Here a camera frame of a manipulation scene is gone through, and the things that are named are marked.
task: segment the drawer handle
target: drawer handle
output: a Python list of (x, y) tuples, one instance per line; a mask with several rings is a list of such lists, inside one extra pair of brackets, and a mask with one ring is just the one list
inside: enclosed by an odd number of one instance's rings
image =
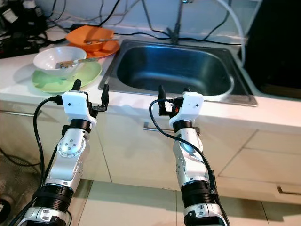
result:
[[(3, 110), (0, 110), (0, 113), (4, 113), (4, 114), (14, 114), (14, 115), (21, 115), (21, 116), (27, 116), (27, 117), (33, 117), (33, 114), (28, 114), (28, 113), (23, 113), (23, 112), (10, 112), (10, 111), (3, 111)], [(42, 111), (39, 110), (37, 116), (39, 116), (41, 113), (42, 113)]]
[[(143, 130), (159, 131), (157, 128), (149, 127), (149, 123), (146, 121), (143, 124)], [(162, 129), (162, 130), (166, 133), (174, 133), (173, 129)]]
[(284, 192), (282, 191), (282, 188), (280, 186), (277, 186), (277, 189), (279, 191), (280, 194), (294, 194), (294, 195), (301, 195), (301, 193), (297, 193), (297, 192)]

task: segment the white countertop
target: white countertop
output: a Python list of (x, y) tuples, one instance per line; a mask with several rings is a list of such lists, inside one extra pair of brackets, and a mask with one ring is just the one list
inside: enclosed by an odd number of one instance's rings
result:
[[(202, 43), (201, 46), (217, 45)], [(223, 48), (232, 49), (232, 52), (235, 51), (233, 47), (223, 46)], [(34, 57), (35, 54), (31, 54), (0, 59), (0, 100), (37, 105), (43, 99), (51, 96), (49, 93), (34, 88), (32, 84), (32, 73), (35, 70), (32, 64)], [(101, 75), (81, 89), (89, 94), (89, 100), (94, 104), (101, 103), (102, 91), (98, 89), (98, 85), (113, 57), (114, 55), (99, 60), (99, 63), (103, 65)], [(301, 102), (260, 93), (246, 72), (244, 70), (242, 72), (255, 95), (258, 107), (204, 102), (200, 117), (203, 117), (205, 121), (214, 123), (230, 123), (255, 129), (301, 133)], [(148, 116), (149, 104), (157, 98), (119, 92), (109, 92), (109, 96), (108, 112), (141, 115), (143, 117)]]

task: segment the sink basin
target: sink basin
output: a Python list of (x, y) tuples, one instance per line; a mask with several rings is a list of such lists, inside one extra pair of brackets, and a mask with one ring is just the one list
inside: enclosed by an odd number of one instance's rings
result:
[(256, 101), (227, 49), (172, 46), (124, 40), (99, 88), (111, 91), (179, 96), (184, 88), (207, 101), (256, 105)]

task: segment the white tile floor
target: white tile floor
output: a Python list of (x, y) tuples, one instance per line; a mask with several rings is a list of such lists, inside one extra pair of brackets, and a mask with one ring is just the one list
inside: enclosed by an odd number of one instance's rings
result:
[[(301, 226), (301, 205), (221, 200), (231, 226)], [(83, 204), (83, 200), (73, 202)], [(180, 192), (95, 181), (82, 214), (71, 212), (73, 226), (78, 222), (79, 226), (184, 226), (182, 210)]]

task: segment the white cable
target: white cable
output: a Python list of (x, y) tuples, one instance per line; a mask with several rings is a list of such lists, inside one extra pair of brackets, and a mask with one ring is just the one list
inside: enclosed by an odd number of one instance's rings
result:
[(245, 37), (244, 37), (244, 32), (243, 29), (241, 27), (241, 24), (238, 20), (238, 17), (236, 16), (236, 14), (234, 13), (233, 9), (223, 0), (216, 0), (218, 1), (222, 6), (224, 6), (230, 13), (230, 15), (232, 16), (235, 25), (237, 27), (239, 36), (240, 36), (240, 43), (241, 43), (241, 64), (242, 66), (244, 66), (245, 61), (246, 61), (246, 46), (245, 46)]

